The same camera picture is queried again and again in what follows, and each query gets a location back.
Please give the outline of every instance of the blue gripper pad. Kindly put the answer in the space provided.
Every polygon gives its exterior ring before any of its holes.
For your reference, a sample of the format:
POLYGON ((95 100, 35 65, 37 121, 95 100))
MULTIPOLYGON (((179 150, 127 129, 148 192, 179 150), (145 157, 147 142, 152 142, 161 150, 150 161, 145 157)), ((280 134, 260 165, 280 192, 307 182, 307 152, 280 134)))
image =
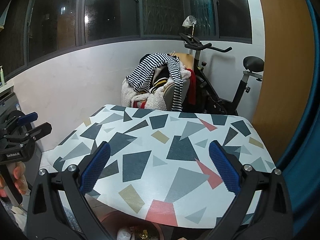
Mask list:
POLYGON ((18 121, 17 121, 17 125, 18 126, 23 126, 26 125, 28 123, 34 122, 38 119, 38 114, 36 112, 27 114, 25 116, 21 116, 19 117, 18 121))
POLYGON ((80 174, 80 187, 79 190, 82 195, 93 190, 94 185, 96 184, 103 168, 106 166, 110 158, 110 145, 103 141, 96 151, 87 155, 79 163, 79 168, 81 164, 89 163, 84 168, 83 172, 80 174))
POLYGON ((209 145, 209 156, 214 166, 218 170, 228 191, 238 195, 241 190, 239 174, 214 141, 209 145))

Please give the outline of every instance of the metal screw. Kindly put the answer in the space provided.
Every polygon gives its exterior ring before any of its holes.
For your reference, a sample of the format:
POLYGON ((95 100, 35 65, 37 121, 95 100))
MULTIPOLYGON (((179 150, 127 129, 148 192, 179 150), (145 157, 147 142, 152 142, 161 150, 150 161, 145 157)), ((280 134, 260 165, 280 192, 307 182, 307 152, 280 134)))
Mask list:
POLYGON ((77 168, 77 166, 76 166, 76 165, 71 164, 71 165, 68 167, 68 171, 75 171, 75 170, 76 170, 76 168, 77 168))
POLYGON ((274 171, 275 171, 275 174, 277 174, 277 175, 281 175, 281 170, 279 170, 279 169, 274 169, 274 171))
POLYGON ((249 164, 245 164, 245 165, 243 166, 243 168, 244 168, 246 171, 252 171, 252 166, 249 165, 249 164))
POLYGON ((46 169, 41 169, 41 170, 39 170, 39 175, 43 176, 46 172, 47 172, 46 169))

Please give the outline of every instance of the exercise bike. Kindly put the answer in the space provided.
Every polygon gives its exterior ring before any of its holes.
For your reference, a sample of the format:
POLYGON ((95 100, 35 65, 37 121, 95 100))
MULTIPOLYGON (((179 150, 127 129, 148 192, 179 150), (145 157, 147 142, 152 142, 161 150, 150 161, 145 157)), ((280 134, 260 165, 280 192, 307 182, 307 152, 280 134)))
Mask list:
POLYGON ((257 81, 262 81, 262 75, 257 73, 263 71, 264 61, 261 58, 254 56, 244 58, 243 66, 246 70, 243 71, 243 77, 239 82, 236 94, 232 102, 230 102, 218 96, 210 81, 203 73, 207 63, 203 61, 201 67, 199 67, 199 58, 200 52, 204 49, 212 49, 221 53, 227 53, 232 50, 232 47, 219 49, 212 47, 211 43, 203 45, 201 41, 193 35, 183 33, 179 33, 179 35, 185 42, 184 47, 190 49, 189 54, 192 54, 193 50, 196 51, 193 68, 196 75, 196 104, 191 105, 188 103, 188 100, 185 100, 183 111, 189 113, 238 115, 236 109, 244 92, 250 92, 250 87, 247 87, 249 77, 252 76, 255 77, 257 81))

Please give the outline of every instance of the exercise bike seat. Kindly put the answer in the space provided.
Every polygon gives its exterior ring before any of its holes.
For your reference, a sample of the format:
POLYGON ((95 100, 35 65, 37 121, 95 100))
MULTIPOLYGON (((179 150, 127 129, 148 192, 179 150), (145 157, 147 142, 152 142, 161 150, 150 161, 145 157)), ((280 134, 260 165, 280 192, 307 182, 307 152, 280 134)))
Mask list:
POLYGON ((243 66, 251 72, 262 72, 264 61, 259 57, 249 56, 244 58, 243 66))

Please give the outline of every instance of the pink triangle pattern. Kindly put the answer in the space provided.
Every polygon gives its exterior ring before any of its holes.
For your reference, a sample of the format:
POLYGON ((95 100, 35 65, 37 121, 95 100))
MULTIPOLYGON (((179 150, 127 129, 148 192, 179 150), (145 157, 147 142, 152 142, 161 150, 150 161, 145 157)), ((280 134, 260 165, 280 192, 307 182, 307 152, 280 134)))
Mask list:
POLYGON ((207 166, 202 164, 197 159, 195 159, 195 160, 198 163, 202 173, 210 176, 208 179, 208 182, 209 182, 212 189, 216 188, 217 186, 219 186, 223 182, 221 177, 218 174, 214 173, 212 170, 210 170, 207 166))
POLYGON ((206 121, 201 120, 200 118, 198 118, 200 120, 200 122, 209 130, 209 131, 213 131, 216 130, 217 127, 213 126, 212 124, 209 124, 206 121))
POLYGON ((151 203, 145 220, 168 226, 178 226, 173 204, 155 199, 151 203))

